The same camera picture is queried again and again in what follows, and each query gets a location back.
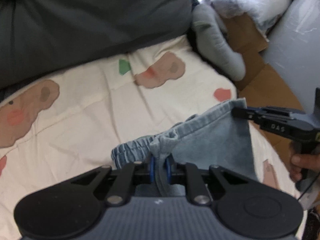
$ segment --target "metal pivot screw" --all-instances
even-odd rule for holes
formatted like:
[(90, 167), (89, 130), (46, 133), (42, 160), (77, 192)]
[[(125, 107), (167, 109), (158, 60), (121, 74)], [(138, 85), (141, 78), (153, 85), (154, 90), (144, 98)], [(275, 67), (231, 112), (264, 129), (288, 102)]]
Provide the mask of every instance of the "metal pivot screw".
[(200, 205), (205, 205), (210, 202), (210, 198), (205, 195), (196, 196), (193, 200)]
[(123, 200), (122, 197), (116, 196), (116, 195), (110, 196), (110, 197), (107, 198), (107, 201), (108, 201), (110, 204), (113, 204), (113, 205), (118, 205), (118, 204), (120, 204), (120, 203), (122, 202), (122, 200)]

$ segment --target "light gray stuffed toy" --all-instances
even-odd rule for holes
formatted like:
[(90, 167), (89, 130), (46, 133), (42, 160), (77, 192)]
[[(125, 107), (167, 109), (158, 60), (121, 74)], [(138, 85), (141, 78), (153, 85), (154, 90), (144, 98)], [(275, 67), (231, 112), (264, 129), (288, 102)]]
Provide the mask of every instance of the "light gray stuffed toy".
[(234, 52), (222, 32), (225, 25), (214, 9), (207, 4), (199, 4), (192, 11), (192, 28), (196, 33), (199, 53), (220, 67), (233, 81), (245, 76), (245, 64), (241, 54)]

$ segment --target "gray fabric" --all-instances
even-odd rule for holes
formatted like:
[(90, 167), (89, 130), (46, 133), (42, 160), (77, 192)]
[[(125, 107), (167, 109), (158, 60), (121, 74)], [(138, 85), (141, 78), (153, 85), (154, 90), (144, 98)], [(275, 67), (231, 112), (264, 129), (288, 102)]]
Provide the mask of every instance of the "gray fabric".
[(139, 196), (185, 194), (183, 186), (167, 184), (163, 165), (170, 153), (177, 163), (194, 163), (199, 169), (218, 165), (257, 180), (249, 125), (246, 120), (232, 117), (235, 106), (245, 107), (245, 100), (223, 102), (159, 135), (121, 144), (112, 150), (112, 159), (117, 168), (122, 168), (129, 162), (144, 161), (149, 152), (153, 154), (156, 185), (137, 187)]
[(204, 3), (192, 11), (197, 48), (203, 57), (220, 67), (233, 81), (239, 81), (245, 75), (244, 61), (226, 42), (214, 15), (213, 8)]
[(0, 88), (184, 34), (190, 0), (0, 0)]
[(224, 22), (222, 21), (220, 15), (213, 9), (213, 15), (214, 15), (214, 19), (216, 20), (220, 31), (222, 32), (223, 36), (226, 37), (228, 36), (228, 30), (226, 25), (224, 24)]

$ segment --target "black cable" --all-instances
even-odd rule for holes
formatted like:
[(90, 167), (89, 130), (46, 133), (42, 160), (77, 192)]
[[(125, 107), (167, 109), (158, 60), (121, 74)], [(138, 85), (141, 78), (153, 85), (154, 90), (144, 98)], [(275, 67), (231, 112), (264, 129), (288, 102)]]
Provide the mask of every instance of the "black cable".
[(316, 180), (318, 179), (319, 176), (320, 176), (320, 172), (318, 172), (317, 176), (315, 176), (315, 178), (314, 178), (313, 181), (310, 183), (310, 185), (304, 190), (304, 192), (302, 192), (302, 194), (301, 194), (300, 197), (298, 198), (298, 201), (303, 197), (303, 195), (305, 195), (305, 193), (308, 192), (308, 190), (313, 186), (313, 184), (316, 182)]

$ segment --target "bed sheet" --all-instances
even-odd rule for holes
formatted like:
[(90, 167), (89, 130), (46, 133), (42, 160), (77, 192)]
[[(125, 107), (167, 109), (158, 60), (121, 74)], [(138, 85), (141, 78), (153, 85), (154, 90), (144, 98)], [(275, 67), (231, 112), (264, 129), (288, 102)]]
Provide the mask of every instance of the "bed sheet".
[[(0, 240), (19, 239), (12, 212), (23, 196), (113, 165), (110, 153), (118, 144), (163, 132), (234, 98), (231, 81), (192, 52), (185, 36), (19, 90), (0, 104)], [(253, 126), (250, 131), (259, 181), (297, 197), (276, 152)]]

